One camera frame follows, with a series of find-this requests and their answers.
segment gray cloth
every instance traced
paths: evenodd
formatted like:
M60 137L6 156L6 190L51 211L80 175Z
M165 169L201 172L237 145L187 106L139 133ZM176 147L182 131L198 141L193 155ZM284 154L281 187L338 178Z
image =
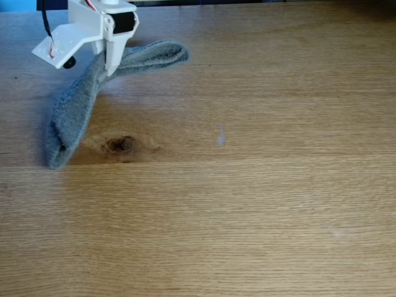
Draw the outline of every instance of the gray cloth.
M67 164L87 130L102 85L115 77L159 71L188 59L188 50L178 41L159 41L143 48L126 48L116 72L108 77L105 53L98 54L55 102L46 131L47 165L58 169Z

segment wooden table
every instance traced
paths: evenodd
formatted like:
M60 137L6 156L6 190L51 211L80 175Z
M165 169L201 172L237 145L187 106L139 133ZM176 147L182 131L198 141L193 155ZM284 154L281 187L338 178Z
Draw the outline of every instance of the wooden table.
M40 13L2 14L0 296L394 297L396 21L370 12L141 9L131 45L192 61L110 82L61 171L43 126L90 48L57 71Z

